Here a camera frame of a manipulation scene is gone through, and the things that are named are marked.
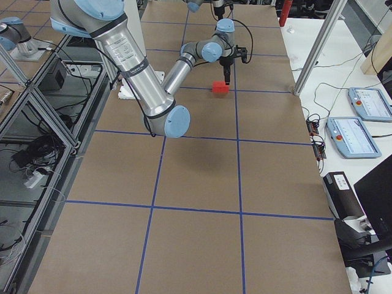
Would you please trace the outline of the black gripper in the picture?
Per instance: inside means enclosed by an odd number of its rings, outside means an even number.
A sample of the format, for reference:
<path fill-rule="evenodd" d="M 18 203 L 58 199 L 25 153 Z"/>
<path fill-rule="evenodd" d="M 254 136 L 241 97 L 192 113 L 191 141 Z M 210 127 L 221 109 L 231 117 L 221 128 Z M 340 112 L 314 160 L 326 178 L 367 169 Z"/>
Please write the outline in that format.
<path fill-rule="evenodd" d="M 240 58 L 243 64 L 247 63 L 247 48 L 235 45 L 230 49 L 228 56 L 221 56 L 219 64 L 223 66 L 224 82 L 225 85 L 230 84 L 231 65 L 234 63 L 235 58 Z"/>
<path fill-rule="evenodd" d="M 223 16 L 225 13 L 225 8 L 233 4 L 233 1 L 229 0 L 215 0 L 213 1 L 213 12 L 215 16 Z"/>

